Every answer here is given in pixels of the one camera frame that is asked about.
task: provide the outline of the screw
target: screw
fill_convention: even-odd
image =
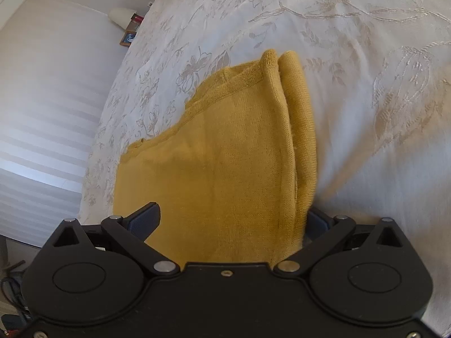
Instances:
[[[153,265],[154,269],[158,272],[169,273],[175,270],[177,267],[174,262],[171,261],[159,261]]]
[[[47,338],[47,334],[44,332],[35,332],[35,334],[33,334],[33,338]]]
[[[229,271],[229,270],[221,271],[221,275],[224,276],[224,277],[231,277],[232,274],[233,274],[233,272]]]
[[[279,270],[283,271],[283,272],[296,272],[299,268],[301,268],[301,266],[299,265],[298,262],[294,262],[294,261],[281,261],[277,267],[279,268]]]

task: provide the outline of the yellow garment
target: yellow garment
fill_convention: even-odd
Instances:
[[[294,52],[225,67],[179,123],[121,158],[114,214],[162,210],[146,243],[180,266],[275,264],[296,252],[316,186],[310,97]]]

